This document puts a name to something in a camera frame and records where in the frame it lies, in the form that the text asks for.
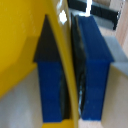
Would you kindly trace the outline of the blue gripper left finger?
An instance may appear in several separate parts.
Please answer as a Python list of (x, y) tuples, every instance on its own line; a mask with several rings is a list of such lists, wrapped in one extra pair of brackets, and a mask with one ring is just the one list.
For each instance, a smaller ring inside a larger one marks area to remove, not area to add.
[(38, 66), (44, 123), (70, 118), (69, 93), (56, 40), (48, 16), (45, 16), (34, 61)]

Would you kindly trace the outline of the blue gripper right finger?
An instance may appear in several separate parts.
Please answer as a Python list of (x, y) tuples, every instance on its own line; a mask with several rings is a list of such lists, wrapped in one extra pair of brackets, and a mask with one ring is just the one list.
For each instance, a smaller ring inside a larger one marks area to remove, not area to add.
[(112, 54), (92, 16), (71, 15), (78, 111), (83, 120), (100, 121)]

